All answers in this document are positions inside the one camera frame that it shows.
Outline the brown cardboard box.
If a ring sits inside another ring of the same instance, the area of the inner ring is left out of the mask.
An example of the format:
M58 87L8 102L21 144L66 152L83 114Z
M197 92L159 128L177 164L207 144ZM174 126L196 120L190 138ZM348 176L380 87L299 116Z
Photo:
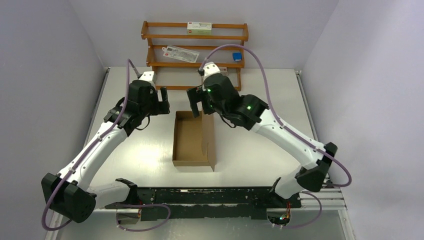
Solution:
M194 117L191 111L175 113L172 163L186 173L213 173L217 162L215 121L202 113Z

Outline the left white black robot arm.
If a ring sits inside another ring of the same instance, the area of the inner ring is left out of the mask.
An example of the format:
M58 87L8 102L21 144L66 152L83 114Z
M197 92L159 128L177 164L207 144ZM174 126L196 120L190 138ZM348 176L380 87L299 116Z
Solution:
M132 208L139 204L138 186L124 178L111 184L92 187L94 176L111 153L125 141L144 119L170 113L166 87L146 80L134 80L126 86L126 95L110 109L97 133L83 150L56 174L41 180L46 205L70 221L82 223L95 209L107 205Z

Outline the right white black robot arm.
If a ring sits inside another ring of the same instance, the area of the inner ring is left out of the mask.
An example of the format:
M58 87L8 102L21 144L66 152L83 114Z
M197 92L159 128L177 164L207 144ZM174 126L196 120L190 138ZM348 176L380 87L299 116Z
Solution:
M197 104L203 113L217 113L230 127L242 127L259 134L282 148L300 164L298 170L278 178L270 193L270 202L282 207L289 198L303 190L319 192L332 164L337 147L333 143L323 144L274 116L269 105L259 97L240 95L230 79L221 73L206 78L203 85L187 90L193 116L200 116Z

